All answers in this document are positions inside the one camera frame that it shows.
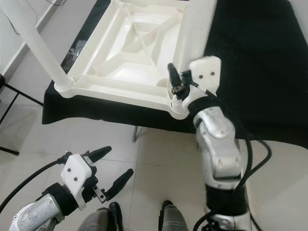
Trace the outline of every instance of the black cloth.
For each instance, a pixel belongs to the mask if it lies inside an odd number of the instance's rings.
[[[62,63],[68,72],[109,1],[98,0]],[[308,148],[308,46],[286,0],[218,0],[205,55],[221,59],[217,96],[260,139]],[[53,82],[45,93],[43,124],[68,117],[195,132],[192,117],[75,96],[65,99]],[[237,138],[243,138],[240,131]]]

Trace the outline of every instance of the tile floor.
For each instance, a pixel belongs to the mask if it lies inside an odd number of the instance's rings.
[[[64,58],[94,3],[95,0],[68,0],[59,7],[42,32],[45,42],[59,62]],[[49,77],[31,53],[27,54],[10,81],[11,85],[40,101],[43,101],[43,94],[49,83]],[[14,94],[5,89],[0,97],[1,112],[4,112]],[[66,150],[82,153],[110,145],[113,150],[97,162],[99,186],[109,188],[113,180],[128,168],[135,172],[124,190],[115,198],[122,207],[126,231],[156,231],[160,206],[166,199],[172,200],[179,207],[190,230],[203,215],[205,191],[200,155],[192,134],[142,128],[139,129],[137,141],[132,143],[133,126],[84,118],[41,125],[41,116],[40,106],[20,96],[1,125],[1,145],[19,150],[20,155],[16,157],[0,152],[0,201],[27,176],[63,155]],[[264,230],[276,230],[270,225],[270,221],[273,219],[272,214],[277,212],[280,227],[286,227],[284,225],[289,223],[290,218],[293,223],[301,222],[305,225],[302,222],[305,219],[298,214],[307,214],[307,201],[298,198],[305,198],[304,193],[307,191],[308,174],[305,163],[308,163],[308,152],[294,145],[277,142],[271,144],[275,151],[272,164],[249,182],[253,186],[249,192],[252,195],[252,204],[255,205],[254,211],[260,213],[257,219],[261,219],[260,224],[267,228]],[[254,146],[257,148],[256,157],[262,158],[264,150],[256,144]],[[289,153],[295,156],[296,161],[290,158]],[[300,192],[295,190],[297,197],[293,197],[292,204],[288,203],[290,192],[286,193],[286,189],[294,187],[295,183],[291,180],[294,180],[295,175],[291,177],[284,174],[287,181],[280,178],[279,173],[285,172],[285,166],[295,168],[293,173],[302,176],[301,182],[296,181],[301,188]],[[36,199],[44,188],[60,180],[61,169],[62,166],[55,166],[44,172],[17,194],[0,215],[1,231],[8,229],[18,209]],[[285,213],[288,219],[283,217],[285,209],[277,206],[281,202],[288,206],[288,213]],[[268,205],[271,205],[272,210],[266,207]],[[75,211],[55,230],[76,230],[86,215],[99,207],[101,204],[92,200],[87,209]]]

